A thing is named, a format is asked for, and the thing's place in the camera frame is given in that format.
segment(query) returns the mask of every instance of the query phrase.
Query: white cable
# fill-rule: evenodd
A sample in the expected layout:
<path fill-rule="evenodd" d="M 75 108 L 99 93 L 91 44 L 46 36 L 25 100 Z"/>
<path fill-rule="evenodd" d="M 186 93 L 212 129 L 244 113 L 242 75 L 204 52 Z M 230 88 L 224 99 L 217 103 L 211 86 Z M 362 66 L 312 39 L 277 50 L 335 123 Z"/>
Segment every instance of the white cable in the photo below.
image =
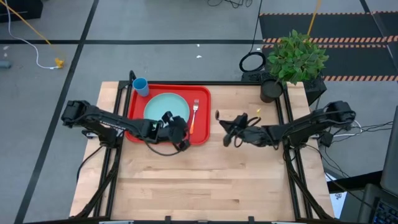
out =
<path fill-rule="evenodd" d="M 359 133 L 356 133 L 356 134 L 337 134 L 337 135 L 335 135 L 335 136 L 333 136 L 333 137 L 355 136 L 355 135 L 361 134 L 361 133 L 363 132 L 362 126 L 361 126 L 361 125 L 359 124 L 359 122 L 357 122 L 356 120 L 354 120 L 354 122 L 355 122 L 355 123 L 358 125 L 358 127 L 359 127 L 359 130 L 360 130 Z"/>
<path fill-rule="evenodd" d="M 29 43 L 28 41 L 22 39 L 22 38 L 19 38 L 19 37 L 14 36 L 14 35 L 11 33 L 11 13 L 10 13 L 10 10 L 8 9 L 8 7 L 6 7 L 6 8 L 7 8 L 7 13 L 8 13 L 8 33 L 10 34 L 10 36 L 11 36 L 12 38 L 14 38 L 14 39 L 21 40 L 21 41 L 23 41 L 23 42 L 29 44 L 30 46 L 32 46 L 32 47 L 36 50 L 36 64 L 37 64 L 40 68 L 52 69 L 52 70 L 53 70 L 53 69 L 56 69 L 56 68 L 59 68 L 58 66 L 56 66 L 56 67 L 44 67 L 44 66 L 41 66 L 41 65 L 39 64 L 39 51 L 37 50 L 37 47 L 34 46 L 33 44 Z"/>

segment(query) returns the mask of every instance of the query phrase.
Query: yellow cable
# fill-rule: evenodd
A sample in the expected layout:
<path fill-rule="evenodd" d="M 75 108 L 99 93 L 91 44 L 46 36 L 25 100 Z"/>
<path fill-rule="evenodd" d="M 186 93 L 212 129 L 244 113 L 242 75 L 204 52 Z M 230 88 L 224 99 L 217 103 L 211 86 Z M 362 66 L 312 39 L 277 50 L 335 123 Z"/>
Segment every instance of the yellow cable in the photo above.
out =
<path fill-rule="evenodd" d="M 310 23 L 310 28 L 308 28 L 307 35 L 310 35 L 310 33 L 311 33 L 312 25 L 313 25 L 313 22 L 315 20 L 315 16 L 317 14 L 317 11 L 318 11 L 319 7 L 321 6 L 321 2 L 322 2 L 322 0 L 318 0 L 318 2 L 317 2 L 317 7 L 315 8 L 315 12 L 313 12 L 312 20 L 311 20 L 311 23 Z"/>
<path fill-rule="evenodd" d="M 36 29 L 34 29 L 28 22 L 26 22 L 26 20 L 24 18 L 22 18 L 21 15 L 18 14 L 18 12 L 16 12 L 15 10 L 13 10 L 11 7 L 9 7 L 3 0 L 0 0 L 0 3 L 3 4 L 4 6 L 6 6 L 12 13 L 14 13 L 17 17 L 19 17 L 27 26 L 29 26 L 29 28 L 31 28 L 37 35 L 39 35 L 42 39 L 44 39 L 46 41 L 46 43 L 49 44 L 49 46 L 51 46 L 56 52 L 58 52 L 58 54 L 60 54 L 61 56 L 65 56 L 63 53 L 59 52 L 51 43 L 50 41 L 48 41 L 41 33 L 39 33 Z M 55 59 L 55 63 L 57 64 L 58 67 L 62 68 L 63 64 L 65 63 L 65 59 L 64 60 L 60 60 L 59 58 Z"/>

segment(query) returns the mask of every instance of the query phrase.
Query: black plant pot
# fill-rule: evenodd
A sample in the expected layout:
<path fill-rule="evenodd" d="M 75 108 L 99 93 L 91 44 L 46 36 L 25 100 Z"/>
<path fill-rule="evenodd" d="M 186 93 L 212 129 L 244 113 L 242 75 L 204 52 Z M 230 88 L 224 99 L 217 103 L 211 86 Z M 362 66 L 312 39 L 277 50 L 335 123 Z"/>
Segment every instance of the black plant pot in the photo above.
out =
<path fill-rule="evenodd" d="M 284 87 L 275 79 L 267 79 L 261 83 L 260 99 L 265 103 L 271 103 L 279 98 L 283 93 Z"/>
<path fill-rule="evenodd" d="M 317 76 L 313 80 L 305 80 L 303 81 L 303 84 L 305 88 L 305 94 L 307 96 L 308 105 L 311 105 L 315 100 L 321 97 L 322 93 L 327 90 L 321 75 Z"/>

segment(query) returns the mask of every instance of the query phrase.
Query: small yellow object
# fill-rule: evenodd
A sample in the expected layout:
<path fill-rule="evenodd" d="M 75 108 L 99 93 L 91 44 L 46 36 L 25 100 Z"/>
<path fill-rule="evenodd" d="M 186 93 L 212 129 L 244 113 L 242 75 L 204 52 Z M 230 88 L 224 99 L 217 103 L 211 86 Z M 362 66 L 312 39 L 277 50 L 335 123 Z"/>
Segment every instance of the small yellow object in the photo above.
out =
<path fill-rule="evenodd" d="M 60 60 L 59 58 L 55 59 L 55 64 L 57 64 L 58 68 L 63 68 L 63 64 L 65 63 L 65 61 Z"/>

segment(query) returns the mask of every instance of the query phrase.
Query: blue cup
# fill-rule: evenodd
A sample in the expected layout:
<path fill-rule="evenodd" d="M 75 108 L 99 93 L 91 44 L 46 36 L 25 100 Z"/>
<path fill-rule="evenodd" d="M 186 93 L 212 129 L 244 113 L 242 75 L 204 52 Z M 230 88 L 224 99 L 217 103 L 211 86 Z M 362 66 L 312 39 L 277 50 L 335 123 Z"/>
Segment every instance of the blue cup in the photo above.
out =
<path fill-rule="evenodd" d="M 149 94 L 148 81 L 145 78 L 136 78 L 132 81 L 132 87 L 140 96 L 147 96 Z"/>

